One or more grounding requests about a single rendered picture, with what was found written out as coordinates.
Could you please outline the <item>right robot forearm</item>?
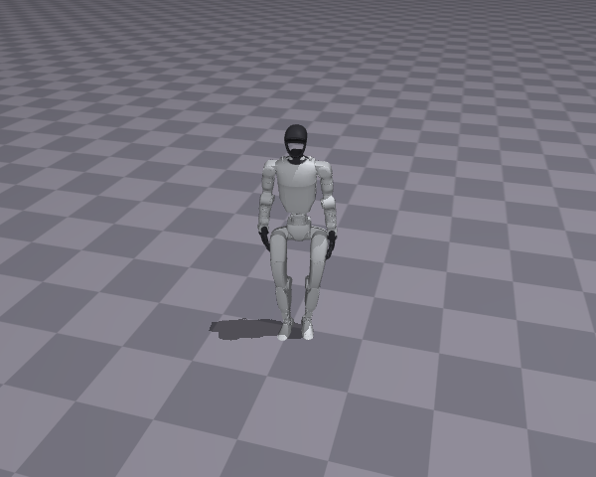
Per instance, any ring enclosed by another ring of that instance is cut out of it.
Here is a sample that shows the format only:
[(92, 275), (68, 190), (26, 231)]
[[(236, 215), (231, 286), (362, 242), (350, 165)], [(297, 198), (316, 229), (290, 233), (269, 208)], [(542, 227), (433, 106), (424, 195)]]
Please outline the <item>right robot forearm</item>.
[(267, 230), (269, 229), (268, 224), (269, 224), (270, 211), (271, 211), (271, 206), (261, 204), (261, 197), (262, 197), (262, 194), (260, 195), (260, 200), (259, 200), (259, 217), (258, 217), (259, 223), (257, 225), (257, 228), (260, 232), (261, 232), (262, 227), (267, 227)]

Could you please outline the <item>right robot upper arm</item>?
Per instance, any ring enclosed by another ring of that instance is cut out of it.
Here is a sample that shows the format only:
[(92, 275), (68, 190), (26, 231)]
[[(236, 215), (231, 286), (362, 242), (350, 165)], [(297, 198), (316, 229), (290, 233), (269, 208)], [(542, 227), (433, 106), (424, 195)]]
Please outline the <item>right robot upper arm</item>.
[(268, 160), (262, 171), (262, 197), (261, 204), (272, 206), (275, 196), (272, 194), (274, 179), (279, 160)]

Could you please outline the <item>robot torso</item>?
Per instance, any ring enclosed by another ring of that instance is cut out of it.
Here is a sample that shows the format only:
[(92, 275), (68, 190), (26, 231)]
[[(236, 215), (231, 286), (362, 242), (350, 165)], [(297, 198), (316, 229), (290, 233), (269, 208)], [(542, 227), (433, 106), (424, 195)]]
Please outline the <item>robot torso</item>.
[(287, 213), (287, 237), (302, 241), (311, 239), (311, 218), (307, 217), (316, 198), (317, 171), (316, 159), (307, 156), (300, 158), (306, 161), (299, 165), (288, 162), (292, 157), (282, 155), (279, 159), (276, 175), (279, 197)]

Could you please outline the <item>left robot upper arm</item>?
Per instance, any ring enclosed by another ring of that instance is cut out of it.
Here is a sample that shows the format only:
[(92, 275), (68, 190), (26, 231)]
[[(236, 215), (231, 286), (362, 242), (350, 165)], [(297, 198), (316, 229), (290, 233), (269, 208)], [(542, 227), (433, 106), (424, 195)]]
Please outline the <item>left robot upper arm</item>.
[(321, 189), (323, 198), (321, 199), (321, 206), (324, 210), (334, 209), (333, 200), (333, 174), (332, 166), (325, 161), (315, 161), (317, 175), (321, 178)]

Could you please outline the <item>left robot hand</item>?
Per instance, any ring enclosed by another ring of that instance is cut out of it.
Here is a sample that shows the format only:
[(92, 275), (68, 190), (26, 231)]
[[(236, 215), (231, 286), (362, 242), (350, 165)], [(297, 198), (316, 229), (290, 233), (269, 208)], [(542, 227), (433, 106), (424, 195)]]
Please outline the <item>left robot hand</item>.
[(336, 238), (337, 238), (337, 236), (335, 236), (335, 232), (334, 231), (329, 231), (328, 239), (330, 240), (330, 243), (329, 243), (329, 249), (328, 249), (327, 254), (326, 254), (326, 259), (330, 258), (331, 254), (332, 254), (332, 251), (333, 251), (333, 249), (335, 247), (335, 239)]

